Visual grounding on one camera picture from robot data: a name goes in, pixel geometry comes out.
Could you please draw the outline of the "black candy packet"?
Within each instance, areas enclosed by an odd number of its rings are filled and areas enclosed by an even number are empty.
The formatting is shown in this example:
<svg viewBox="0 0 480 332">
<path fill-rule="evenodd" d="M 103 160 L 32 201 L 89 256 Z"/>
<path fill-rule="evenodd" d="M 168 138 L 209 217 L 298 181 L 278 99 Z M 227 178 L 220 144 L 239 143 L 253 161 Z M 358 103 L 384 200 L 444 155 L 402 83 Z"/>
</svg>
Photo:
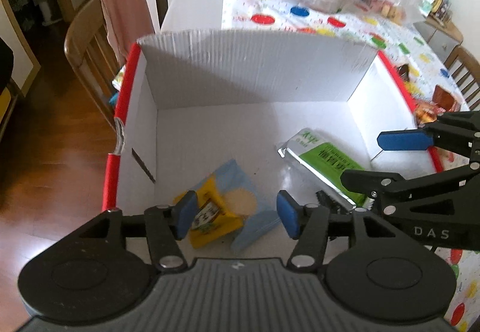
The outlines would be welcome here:
<svg viewBox="0 0 480 332">
<path fill-rule="evenodd" d="M 318 204 L 321 206 L 324 206 L 329 209 L 329 211 L 332 214 L 348 214 L 349 209 L 345 208 L 343 205 L 341 205 L 339 202 L 336 200 L 332 199 L 327 193 L 324 191 L 317 191 L 316 192 L 316 197 Z"/>
</svg>

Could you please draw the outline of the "dark red foil snack bag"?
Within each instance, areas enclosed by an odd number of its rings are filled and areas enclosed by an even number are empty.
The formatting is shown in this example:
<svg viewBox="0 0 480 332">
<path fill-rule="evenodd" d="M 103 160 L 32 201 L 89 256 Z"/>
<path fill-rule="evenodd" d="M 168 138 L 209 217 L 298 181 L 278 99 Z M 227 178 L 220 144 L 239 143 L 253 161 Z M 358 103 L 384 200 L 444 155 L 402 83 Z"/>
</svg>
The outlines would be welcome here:
<svg viewBox="0 0 480 332">
<path fill-rule="evenodd" d="M 432 102 L 446 112 L 457 112 L 461 109 L 461 104 L 456 97 L 439 85 L 434 88 Z"/>
</svg>

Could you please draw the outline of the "red orange snack bag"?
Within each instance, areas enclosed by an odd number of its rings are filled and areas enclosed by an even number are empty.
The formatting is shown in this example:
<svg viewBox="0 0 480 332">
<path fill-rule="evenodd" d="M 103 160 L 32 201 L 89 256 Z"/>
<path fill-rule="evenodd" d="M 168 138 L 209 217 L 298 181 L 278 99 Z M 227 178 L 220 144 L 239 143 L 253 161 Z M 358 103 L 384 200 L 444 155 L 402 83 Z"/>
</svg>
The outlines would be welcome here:
<svg viewBox="0 0 480 332">
<path fill-rule="evenodd" d="M 439 113 L 436 104 L 424 100 L 417 100 L 414 109 L 414 117 L 418 126 L 426 123 L 435 122 Z"/>
</svg>

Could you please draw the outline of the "yellow m&m packet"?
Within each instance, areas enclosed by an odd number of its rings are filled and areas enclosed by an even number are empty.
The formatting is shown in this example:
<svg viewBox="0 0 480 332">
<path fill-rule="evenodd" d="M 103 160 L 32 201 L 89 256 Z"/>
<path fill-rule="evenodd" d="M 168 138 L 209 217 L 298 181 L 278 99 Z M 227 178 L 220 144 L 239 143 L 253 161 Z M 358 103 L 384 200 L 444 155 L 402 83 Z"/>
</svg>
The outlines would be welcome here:
<svg viewBox="0 0 480 332">
<path fill-rule="evenodd" d="M 242 217 L 227 207 L 213 175 L 195 192 L 198 212 L 189 229 L 189 240 L 194 249 L 204 247 L 243 227 Z"/>
</svg>

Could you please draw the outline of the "green white snack bar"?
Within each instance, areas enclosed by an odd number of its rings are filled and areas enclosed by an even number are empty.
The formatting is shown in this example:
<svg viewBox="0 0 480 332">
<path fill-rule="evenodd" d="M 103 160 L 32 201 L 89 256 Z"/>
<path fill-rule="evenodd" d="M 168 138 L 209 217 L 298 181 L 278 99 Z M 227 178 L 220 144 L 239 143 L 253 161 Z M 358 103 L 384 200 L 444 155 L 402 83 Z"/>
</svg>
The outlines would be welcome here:
<svg viewBox="0 0 480 332">
<path fill-rule="evenodd" d="M 320 183 L 333 200 L 347 210 L 363 208 L 367 197 L 343 186 L 341 176 L 345 170 L 364 170 L 357 161 L 316 130 L 304 128 L 278 148 L 281 158 L 297 165 Z"/>
</svg>

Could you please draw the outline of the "light blue cracker packet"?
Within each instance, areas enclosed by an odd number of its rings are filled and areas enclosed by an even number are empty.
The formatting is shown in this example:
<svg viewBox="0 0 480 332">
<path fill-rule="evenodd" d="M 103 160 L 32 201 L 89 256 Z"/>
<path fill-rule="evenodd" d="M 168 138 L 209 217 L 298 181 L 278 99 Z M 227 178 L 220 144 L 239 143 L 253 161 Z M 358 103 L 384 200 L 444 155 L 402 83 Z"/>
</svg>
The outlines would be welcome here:
<svg viewBox="0 0 480 332">
<path fill-rule="evenodd" d="M 253 182 L 235 160 L 227 161 L 215 169 L 193 187 L 194 191 L 212 175 L 227 207 L 243 219 L 243 227 L 228 234 L 233 236 L 233 252 L 240 253 L 250 247 L 279 224 L 276 210 L 260 196 Z"/>
</svg>

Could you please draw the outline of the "wooden chair right side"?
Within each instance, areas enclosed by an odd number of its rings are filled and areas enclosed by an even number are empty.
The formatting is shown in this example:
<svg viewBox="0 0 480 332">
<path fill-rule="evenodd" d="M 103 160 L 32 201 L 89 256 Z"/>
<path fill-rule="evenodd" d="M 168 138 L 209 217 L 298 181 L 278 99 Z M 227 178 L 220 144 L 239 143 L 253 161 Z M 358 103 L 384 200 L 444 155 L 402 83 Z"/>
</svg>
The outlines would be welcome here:
<svg viewBox="0 0 480 332">
<path fill-rule="evenodd" d="M 479 61 L 466 48 L 457 45 L 448 56 L 445 66 L 469 109 L 479 111 Z"/>
</svg>

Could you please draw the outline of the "wooden chair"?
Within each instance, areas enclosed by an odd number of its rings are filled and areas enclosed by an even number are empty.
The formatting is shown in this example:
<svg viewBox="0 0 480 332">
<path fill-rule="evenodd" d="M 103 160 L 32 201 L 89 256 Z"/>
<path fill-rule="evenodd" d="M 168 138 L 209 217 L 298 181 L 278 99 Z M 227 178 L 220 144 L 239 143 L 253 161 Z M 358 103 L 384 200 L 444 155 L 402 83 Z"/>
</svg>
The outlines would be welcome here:
<svg viewBox="0 0 480 332">
<path fill-rule="evenodd" d="M 156 15 L 163 23 L 168 0 L 155 0 Z M 112 80 L 123 65 L 107 41 L 106 23 L 100 0 L 89 0 L 76 13 L 64 41 L 64 53 L 78 80 L 110 127 L 115 127 L 115 108 L 109 105 L 114 93 Z"/>
<path fill-rule="evenodd" d="M 457 45 L 448 56 L 445 66 L 469 109 L 479 111 L 479 61 L 466 48 Z"/>
</svg>

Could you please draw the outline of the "red white cardboard box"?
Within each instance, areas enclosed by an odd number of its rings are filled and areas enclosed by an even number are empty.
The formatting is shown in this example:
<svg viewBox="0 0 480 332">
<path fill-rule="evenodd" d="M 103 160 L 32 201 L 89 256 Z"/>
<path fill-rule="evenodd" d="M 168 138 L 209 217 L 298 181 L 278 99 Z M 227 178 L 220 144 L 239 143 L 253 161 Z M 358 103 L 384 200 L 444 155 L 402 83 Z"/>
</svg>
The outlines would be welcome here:
<svg viewBox="0 0 480 332">
<path fill-rule="evenodd" d="M 288 31 L 180 31 L 131 51 L 116 109 L 103 206 L 141 214 L 235 160 L 269 208 L 285 189 L 315 201 L 278 146 L 318 130 L 365 169 L 416 178 L 428 152 L 383 152 L 377 136 L 415 126 L 385 56 L 365 44 Z"/>
</svg>

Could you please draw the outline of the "floral chair cushion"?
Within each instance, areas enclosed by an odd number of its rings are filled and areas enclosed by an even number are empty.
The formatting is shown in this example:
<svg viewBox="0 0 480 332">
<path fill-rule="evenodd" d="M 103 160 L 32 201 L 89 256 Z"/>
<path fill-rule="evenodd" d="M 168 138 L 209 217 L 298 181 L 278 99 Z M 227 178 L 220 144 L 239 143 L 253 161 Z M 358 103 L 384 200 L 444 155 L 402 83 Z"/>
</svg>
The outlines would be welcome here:
<svg viewBox="0 0 480 332">
<path fill-rule="evenodd" d="M 114 88 L 114 93 L 109 99 L 109 105 L 111 105 L 111 107 L 113 108 L 116 107 L 116 103 L 120 95 L 121 86 L 125 76 L 124 75 L 125 69 L 126 69 L 126 65 L 123 65 L 118 71 L 118 73 L 116 74 L 116 76 L 114 77 L 114 79 L 112 80 L 112 87 Z"/>
</svg>

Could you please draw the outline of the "wooden chair left side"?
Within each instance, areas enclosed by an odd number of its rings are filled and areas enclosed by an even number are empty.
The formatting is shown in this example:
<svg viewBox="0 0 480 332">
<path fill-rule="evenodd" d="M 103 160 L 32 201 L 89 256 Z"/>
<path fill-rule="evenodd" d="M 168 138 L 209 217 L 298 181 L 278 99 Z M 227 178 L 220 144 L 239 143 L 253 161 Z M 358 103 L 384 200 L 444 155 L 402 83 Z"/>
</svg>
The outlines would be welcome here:
<svg viewBox="0 0 480 332">
<path fill-rule="evenodd" d="M 156 15 L 163 23 L 168 0 L 155 0 Z M 114 93 L 112 80 L 123 65 L 107 41 L 106 23 L 100 0 L 89 0 L 76 13 L 64 41 L 64 53 L 78 80 L 110 127 L 115 127 L 115 108 L 109 105 Z"/>
</svg>

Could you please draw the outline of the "pink towel on chair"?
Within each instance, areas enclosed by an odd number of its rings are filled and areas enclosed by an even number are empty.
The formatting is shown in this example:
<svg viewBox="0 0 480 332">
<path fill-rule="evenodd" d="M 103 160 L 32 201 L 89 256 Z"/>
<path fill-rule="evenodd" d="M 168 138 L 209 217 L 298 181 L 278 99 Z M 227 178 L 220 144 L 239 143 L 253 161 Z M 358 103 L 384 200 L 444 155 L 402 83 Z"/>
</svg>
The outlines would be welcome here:
<svg viewBox="0 0 480 332">
<path fill-rule="evenodd" d="M 100 0 L 107 25 L 107 41 L 120 65 L 137 39 L 154 34 L 146 0 Z"/>
</svg>

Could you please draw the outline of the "balloon birthday tablecloth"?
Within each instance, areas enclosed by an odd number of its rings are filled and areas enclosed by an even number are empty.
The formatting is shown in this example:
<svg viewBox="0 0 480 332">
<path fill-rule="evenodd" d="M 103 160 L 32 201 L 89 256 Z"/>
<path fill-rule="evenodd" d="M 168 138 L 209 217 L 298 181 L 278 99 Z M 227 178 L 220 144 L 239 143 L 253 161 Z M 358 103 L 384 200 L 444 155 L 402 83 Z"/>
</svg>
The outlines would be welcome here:
<svg viewBox="0 0 480 332">
<path fill-rule="evenodd" d="M 453 94 L 460 110 L 467 105 L 460 89 L 429 44 L 413 26 L 399 26 L 378 15 L 326 14 L 292 0 L 223 0 L 224 29 L 303 32 L 323 35 L 383 51 L 391 65 L 408 67 L 408 99 L 432 102 L 436 85 Z"/>
</svg>

